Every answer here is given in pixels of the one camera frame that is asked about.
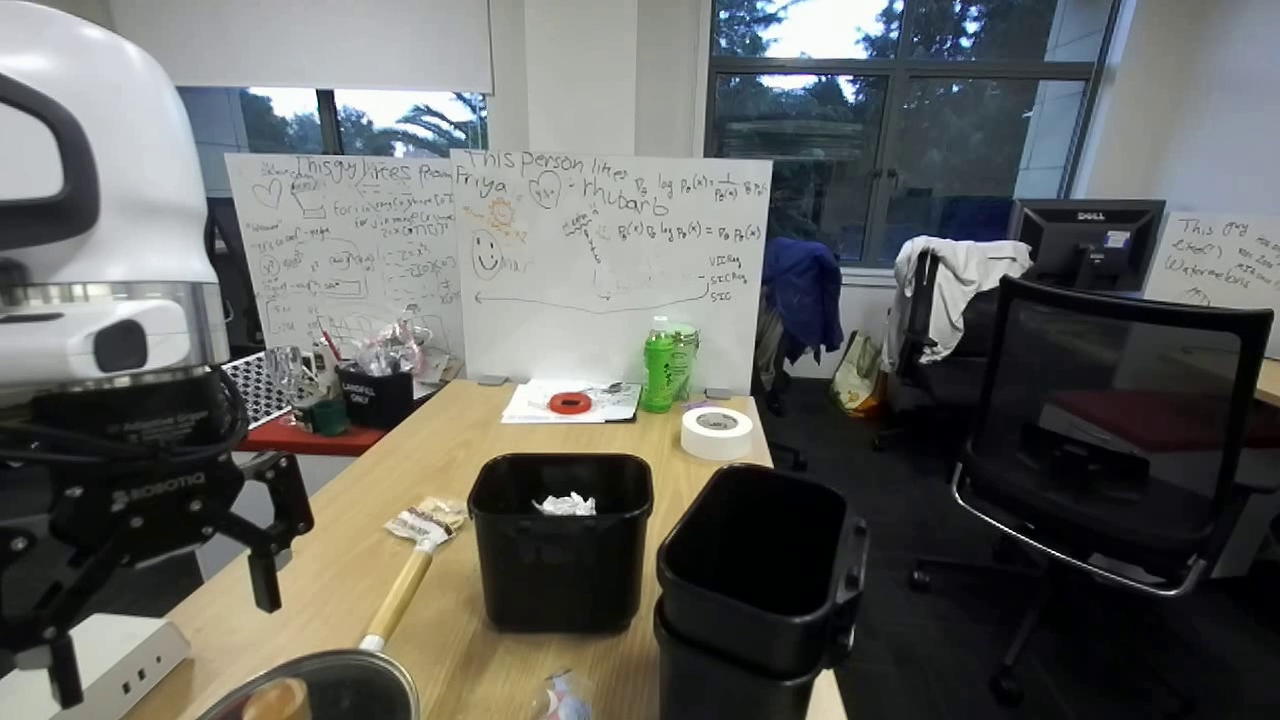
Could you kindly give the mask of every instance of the computer monitor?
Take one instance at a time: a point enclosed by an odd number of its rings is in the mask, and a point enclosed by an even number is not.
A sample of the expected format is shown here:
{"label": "computer monitor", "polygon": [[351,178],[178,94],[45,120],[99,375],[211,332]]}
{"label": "computer monitor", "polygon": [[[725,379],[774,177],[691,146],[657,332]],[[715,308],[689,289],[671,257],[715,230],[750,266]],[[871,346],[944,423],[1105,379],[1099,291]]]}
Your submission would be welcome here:
{"label": "computer monitor", "polygon": [[1022,198],[1008,236],[1031,242],[1029,278],[1080,291],[1140,291],[1165,198]]}

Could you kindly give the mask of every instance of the roll of tape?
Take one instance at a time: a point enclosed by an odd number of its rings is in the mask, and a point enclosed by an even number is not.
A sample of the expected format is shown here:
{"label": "roll of tape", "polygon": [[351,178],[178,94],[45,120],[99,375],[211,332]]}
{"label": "roll of tape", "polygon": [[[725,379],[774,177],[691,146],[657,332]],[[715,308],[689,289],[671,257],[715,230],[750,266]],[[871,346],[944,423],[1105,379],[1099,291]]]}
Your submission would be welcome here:
{"label": "roll of tape", "polygon": [[738,407],[691,407],[680,414],[680,447],[710,462],[738,462],[752,454],[752,414]]}

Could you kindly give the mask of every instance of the white cloth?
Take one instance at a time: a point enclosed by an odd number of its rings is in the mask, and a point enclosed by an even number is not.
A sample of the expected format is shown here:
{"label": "white cloth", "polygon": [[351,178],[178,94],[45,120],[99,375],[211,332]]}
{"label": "white cloth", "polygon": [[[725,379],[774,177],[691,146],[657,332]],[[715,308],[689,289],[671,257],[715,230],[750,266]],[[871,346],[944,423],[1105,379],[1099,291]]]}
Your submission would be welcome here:
{"label": "white cloth", "polygon": [[899,318],[912,308],[915,260],[934,251],[940,260],[934,278],[934,312],[928,312],[928,343],[922,363],[936,363],[958,351],[963,338],[963,308],[976,291],[999,283],[999,277],[1026,277],[1031,266],[1031,248],[1026,239],[944,239],[944,236],[912,236],[896,251],[896,289],[899,289]]}

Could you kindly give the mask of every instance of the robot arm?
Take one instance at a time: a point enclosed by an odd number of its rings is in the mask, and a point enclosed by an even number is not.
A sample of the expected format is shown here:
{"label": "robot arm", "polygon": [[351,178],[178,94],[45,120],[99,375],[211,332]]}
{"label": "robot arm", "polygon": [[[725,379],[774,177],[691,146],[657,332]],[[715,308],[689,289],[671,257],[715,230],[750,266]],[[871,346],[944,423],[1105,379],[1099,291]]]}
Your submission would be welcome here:
{"label": "robot arm", "polygon": [[[178,86],[98,25],[0,2],[0,670],[48,663],[75,703],[90,601],[215,530],[279,608],[276,552],[312,506],[295,466],[237,466],[224,354]],[[268,526],[233,517],[246,480],[268,482]]]}

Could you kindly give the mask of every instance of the power strip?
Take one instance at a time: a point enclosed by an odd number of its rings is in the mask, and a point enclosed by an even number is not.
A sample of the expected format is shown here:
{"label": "power strip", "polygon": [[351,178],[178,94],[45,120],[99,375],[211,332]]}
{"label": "power strip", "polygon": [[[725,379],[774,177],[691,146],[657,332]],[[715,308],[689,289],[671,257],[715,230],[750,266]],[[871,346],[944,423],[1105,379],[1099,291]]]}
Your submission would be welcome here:
{"label": "power strip", "polygon": [[60,706],[45,669],[18,669],[0,680],[0,717],[31,720],[99,720],[129,717],[192,644],[174,620],[155,615],[90,615],[71,628],[84,703]]}

